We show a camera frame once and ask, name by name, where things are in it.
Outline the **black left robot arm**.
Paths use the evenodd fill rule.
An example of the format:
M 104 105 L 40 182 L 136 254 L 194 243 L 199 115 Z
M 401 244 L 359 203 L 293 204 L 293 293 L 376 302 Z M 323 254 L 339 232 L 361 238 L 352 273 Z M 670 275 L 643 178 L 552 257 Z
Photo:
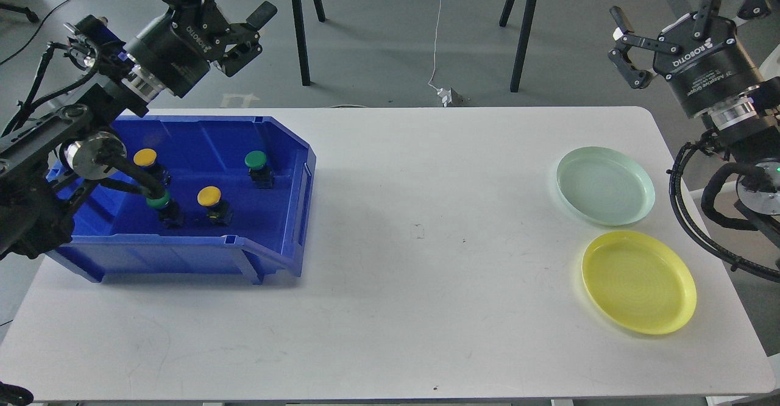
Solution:
M 265 1 L 245 22 L 229 23 L 215 4 L 184 0 L 128 44 L 94 17 L 78 23 L 92 67 L 65 87 L 66 104 L 31 124 L 47 98 L 23 104 L 2 135 L 2 256 L 36 258 L 69 244 L 76 212 L 99 185 L 167 204 L 162 181 L 129 161 L 112 123 L 125 111 L 144 116 L 163 90 L 184 97 L 212 63 L 235 75 L 261 54 L 261 29 L 276 13 Z

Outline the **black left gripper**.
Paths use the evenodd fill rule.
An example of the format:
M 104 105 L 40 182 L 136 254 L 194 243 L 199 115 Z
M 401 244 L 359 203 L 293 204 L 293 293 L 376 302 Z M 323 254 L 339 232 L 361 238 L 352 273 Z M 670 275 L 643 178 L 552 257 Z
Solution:
M 257 40 L 260 31 L 277 12 L 275 5 L 263 1 L 245 21 L 231 23 L 219 6 L 182 4 L 150 22 L 126 50 L 141 69 L 183 98 L 212 64 L 232 77 L 256 59 L 263 50 Z

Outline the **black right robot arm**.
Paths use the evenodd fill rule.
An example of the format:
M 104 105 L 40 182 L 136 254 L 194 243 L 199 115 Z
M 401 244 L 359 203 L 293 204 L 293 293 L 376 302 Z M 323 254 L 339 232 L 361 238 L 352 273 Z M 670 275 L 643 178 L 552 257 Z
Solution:
M 777 283 L 778 269 L 752 262 L 723 247 L 694 223 L 682 193 L 684 170 L 694 153 L 723 159 L 700 197 L 711 222 L 741 231 L 758 231 L 778 245 L 778 78 L 766 79 L 737 37 L 737 25 L 719 14 L 722 0 L 700 0 L 655 38 L 637 35 L 618 6 L 615 46 L 608 58 L 633 89 L 660 77 L 690 119 L 706 131 L 675 156 L 668 194 L 686 234 L 730 265 Z M 742 20 L 771 14 L 773 0 L 743 0 Z

